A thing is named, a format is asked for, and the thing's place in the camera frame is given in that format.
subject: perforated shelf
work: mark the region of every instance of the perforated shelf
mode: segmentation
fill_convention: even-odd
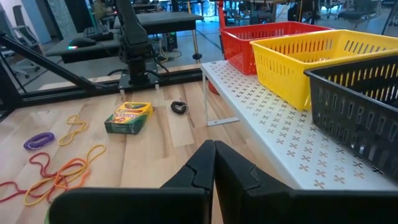
[[[264,88],[257,76],[244,76],[227,61],[204,63],[202,71],[291,187],[398,189],[360,155],[324,135],[312,124],[310,111],[295,110]]]

